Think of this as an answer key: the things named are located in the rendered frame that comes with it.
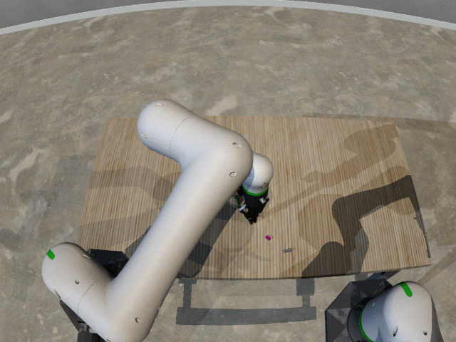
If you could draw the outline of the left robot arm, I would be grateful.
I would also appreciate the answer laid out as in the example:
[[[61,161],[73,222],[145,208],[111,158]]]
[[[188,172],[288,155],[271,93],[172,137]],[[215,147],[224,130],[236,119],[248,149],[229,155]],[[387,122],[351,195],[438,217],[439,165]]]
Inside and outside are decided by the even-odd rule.
[[[265,203],[271,161],[236,131],[159,99],[137,122],[149,149],[181,166],[181,174],[151,228],[117,275],[77,244],[52,247],[42,263],[47,287],[77,314],[91,342],[142,342],[177,275],[232,195]],[[254,161],[253,161],[254,158]],[[242,186],[241,186],[242,185]],[[114,275],[114,276],[113,276]]]

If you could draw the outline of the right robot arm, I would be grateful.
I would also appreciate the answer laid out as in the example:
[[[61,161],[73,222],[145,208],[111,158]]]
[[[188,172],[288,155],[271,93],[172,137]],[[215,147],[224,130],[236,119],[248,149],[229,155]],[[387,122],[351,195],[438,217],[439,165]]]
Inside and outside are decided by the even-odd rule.
[[[347,331],[352,342],[444,342],[433,299],[414,281],[357,303],[348,315]]]

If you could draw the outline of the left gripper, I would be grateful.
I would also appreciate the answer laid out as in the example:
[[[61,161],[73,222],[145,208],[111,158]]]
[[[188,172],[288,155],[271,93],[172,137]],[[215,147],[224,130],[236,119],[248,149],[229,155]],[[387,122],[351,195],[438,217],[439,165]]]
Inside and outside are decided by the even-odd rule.
[[[244,214],[244,216],[246,217],[246,219],[249,220],[249,223],[252,225],[253,224],[253,220],[254,220],[254,223],[257,222],[257,217],[259,216],[259,213],[262,213],[265,205],[267,204],[267,202],[269,201],[269,198],[268,196],[266,196],[266,199],[264,200],[265,203],[262,204],[261,202],[260,203],[251,203],[251,202],[248,202],[245,198],[244,198],[244,206],[242,207],[238,207],[239,211]],[[248,209],[248,212],[246,213],[246,210],[245,208]],[[253,217],[253,214],[254,214],[254,217]]]

